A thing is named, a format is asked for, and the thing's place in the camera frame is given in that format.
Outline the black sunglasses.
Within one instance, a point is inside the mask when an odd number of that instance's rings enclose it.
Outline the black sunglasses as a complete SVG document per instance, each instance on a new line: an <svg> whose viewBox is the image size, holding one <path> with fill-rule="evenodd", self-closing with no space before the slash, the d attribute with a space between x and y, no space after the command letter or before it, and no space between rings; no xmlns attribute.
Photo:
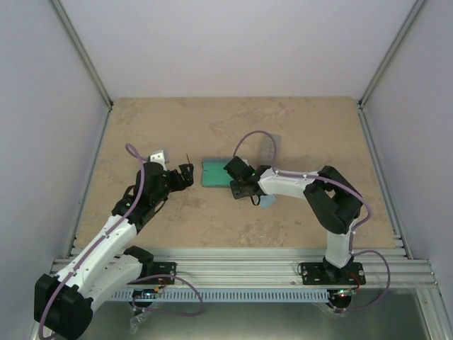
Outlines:
<svg viewBox="0 0 453 340"><path fill-rule="evenodd" d="M188 176L190 178L192 178L193 177L193 172L194 172L194 165L190 161L188 154L186 155L186 158L187 158L187 164L186 164L187 173L188 173Z"/></svg>

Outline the light blue cleaning cloth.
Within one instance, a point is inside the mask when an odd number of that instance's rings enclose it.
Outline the light blue cleaning cloth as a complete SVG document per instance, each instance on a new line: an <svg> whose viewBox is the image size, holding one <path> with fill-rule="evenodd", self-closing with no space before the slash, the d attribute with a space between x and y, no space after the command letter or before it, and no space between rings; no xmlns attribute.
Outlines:
<svg viewBox="0 0 453 340"><path fill-rule="evenodd" d="M276 195L262 195L259 199L258 206L262 209L267 209L277 201Z"/></svg>

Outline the blue glasses case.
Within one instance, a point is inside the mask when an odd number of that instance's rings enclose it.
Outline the blue glasses case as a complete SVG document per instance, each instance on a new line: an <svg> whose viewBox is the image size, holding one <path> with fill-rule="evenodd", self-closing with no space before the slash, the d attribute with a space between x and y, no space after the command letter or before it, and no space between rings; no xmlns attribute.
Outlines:
<svg viewBox="0 0 453 340"><path fill-rule="evenodd" d="M231 158L208 157L202 160L202 186L205 188L228 188L232 178L224 167Z"/></svg>

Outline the grey glasses case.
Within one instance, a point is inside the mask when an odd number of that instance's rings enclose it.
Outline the grey glasses case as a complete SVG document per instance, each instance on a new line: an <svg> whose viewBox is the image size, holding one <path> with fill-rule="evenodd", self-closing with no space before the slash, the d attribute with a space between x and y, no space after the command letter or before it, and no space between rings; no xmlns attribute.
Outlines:
<svg viewBox="0 0 453 340"><path fill-rule="evenodd" d="M259 165L275 167L277 165L278 152L280 150L281 137L271 134L271 137L264 135L260 143L260 152L258 156Z"/></svg>

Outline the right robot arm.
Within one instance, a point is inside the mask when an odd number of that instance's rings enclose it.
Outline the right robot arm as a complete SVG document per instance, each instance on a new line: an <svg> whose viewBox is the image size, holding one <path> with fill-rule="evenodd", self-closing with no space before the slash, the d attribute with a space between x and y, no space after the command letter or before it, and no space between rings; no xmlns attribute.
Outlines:
<svg viewBox="0 0 453 340"><path fill-rule="evenodd" d="M265 196L305 200L327 231L326 253L316 272L328 283L349 279L353 264L352 237L364 203L362 196L332 166L315 172L293 172L269 165L254 169L234 157L225 172L231 178L234 199L249 197L254 205Z"/></svg>

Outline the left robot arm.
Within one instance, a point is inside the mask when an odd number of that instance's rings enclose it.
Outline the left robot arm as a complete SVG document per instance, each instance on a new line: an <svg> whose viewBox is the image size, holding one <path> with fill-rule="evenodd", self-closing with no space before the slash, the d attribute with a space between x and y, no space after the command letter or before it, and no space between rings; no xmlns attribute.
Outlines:
<svg viewBox="0 0 453 340"><path fill-rule="evenodd" d="M171 193L193 185L193 172L191 163L169 171L157 157L140 164L135 183L116 202L101 231L63 269L54 276L44 274L35 283L34 319L41 339L45 329L65 339L78 339L95 311L129 283L174 283L174 262L155 262L152 253L127 243L162 209Z"/></svg>

